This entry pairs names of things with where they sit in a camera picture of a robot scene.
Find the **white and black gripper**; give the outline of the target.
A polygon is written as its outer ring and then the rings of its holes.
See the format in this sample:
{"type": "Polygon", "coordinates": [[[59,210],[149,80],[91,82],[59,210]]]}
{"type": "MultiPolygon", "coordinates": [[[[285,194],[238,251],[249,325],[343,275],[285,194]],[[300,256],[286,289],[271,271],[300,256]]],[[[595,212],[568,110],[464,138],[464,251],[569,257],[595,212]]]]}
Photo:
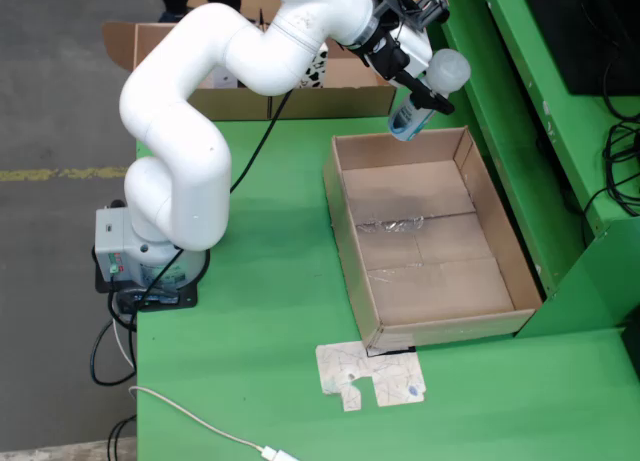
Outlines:
{"type": "Polygon", "coordinates": [[[454,105],[429,88],[420,76],[426,72],[433,57],[425,31],[406,23],[368,26],[350,45],[349,50],[394,86],[407,87],[410,100],[418,109],[452,114],[454,105]]]}

